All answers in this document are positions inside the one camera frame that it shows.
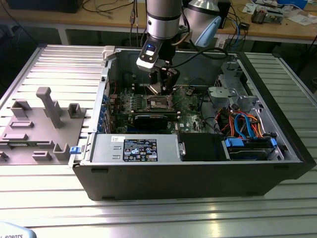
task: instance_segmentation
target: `motherboard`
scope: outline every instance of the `motherboard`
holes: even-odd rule
[[[110,96],[112,133],[206,132],[200,114],[202,95],[179,86],[168,95],[154,95],[146,86],[122,88]]]

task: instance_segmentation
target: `wooden workbench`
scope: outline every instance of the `wooden workbench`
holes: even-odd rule
[[[112,0],[97,0],[98,4],[112,2]],[[250,29],[246,39],[261,40],[261,41],[275,41],[275,42],[296,42],[309,44],[317,34],[317,25],[310,24],[302,26],[287,18],[284,18],[282,24],[253,24],[251,22],[251,15],[242,13],[243,5],[249,1],[247,0],[233,0],[233,7],[237,15],[244,21],[250,24]],[[108,8],[115,8],[117,6],[129,3],[128,0],[119,0],[115,4],[111,4]],[[62,13],[62,12],[47,12],[47,11],[33,11],[33,10],[12,10],[5,4],[10,14],[26,26],[39,26],[56,28],[60,34],[63,44],[68,44],[66,29],[82,29],[82,30],[100,30],[100,31],[122,31],[128,32],[130,28],[129,17],[132,5],[125,6],[112,11],[112,19],[99,15],[95,12],[88,12],[80,8],[76,14]],[[145,5],[138,3],[139,9],[139,27],[144,29],[146,26]],[[94,1],[89,1],[86,8],[95,10]],[[317,11],[317,6],[308,4],[305,10]],[[4,24],[14,23],[6,12],[0,8],[0,20]],[[225,27],[217,31],[216,37],[222,41],[228,39],[230,34],[234,34],[235,30],[230,21],[226,21]]]

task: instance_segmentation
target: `power supply label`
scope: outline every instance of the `power supply label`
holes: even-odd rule
[[[125,162],[158,161],[157,140],[124,140],[123,160]]]

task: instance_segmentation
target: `blue cable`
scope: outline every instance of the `blue cable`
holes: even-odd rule
[[[250,136],[251,138],[255,137],[255,135],[254,135],[254,133],[253,133],[253,131],[252,131],[252,129],[251,129],[251,124],[250,124],[250,121],[249,121],[248,116],[247,116],[247,115],[244,115],[244,114],[242,114],[242,113],[236,115],[236,118],[234,119],[234,128],[235,128],[235,130],[237,131],[237,133],[238,133],[240,136],[242,136],[243,139],[247,139],[246,136],[245,136],[243,133],[241,133],[240,130],[239,130],[239,128],[238,128],[238,118],[239,118],[240,116],[244,116],[245,119],[246,119],[246,124],[247,124],[247,129],[248,129],[249,136]]]
[[[239,36],[240,36],[240,28],[239,28],[239,26],[238,26],[238,23],[237,23],[235,20],[231,20],[231,21],[233,21],[233,22],[234,22],[234,24],[236,25],[237,32],[238,32],[236,42],[234,43],[233,48],[232,48],[232,49],[234,49],[234,48],[236,48],[237,43],[238,43],[238,40],[239,40]]]

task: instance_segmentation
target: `slotted aluminum surface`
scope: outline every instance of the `slotted aluminum surface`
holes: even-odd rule
[[[317,159],[317,101],[303,82],[280,58],[246,53],[251,64],[284,112],[300,139]],[[248,81],[251,92],[256,95]]]
[[[47,60],[38,60],[36,65],[44,63]],[[64,69],[81,68],[74,62],[67,67],[58,60],[52,63]],[[81,70],[100,68],[99,63],[94,67],[83,63]],[[56,85],[60,93],[68,90],[68,86],[70,90],[76,88],[72,93],[82,93],[76,86],[98,84],[97,79],[76,78],[70,79],[74,84],[58,87],[63,81],[36,79],[25,79],[21,93],[30,92],[32,86],[28,86],[43,82]],[[85,94],[82,99],[74,101],[93,107]],[[299,180],[283,182],[264,197],[94,202],[68,166],[0,167],[0,220],[30,227],[38,238],[315,238],[316,207],[316,168]]]

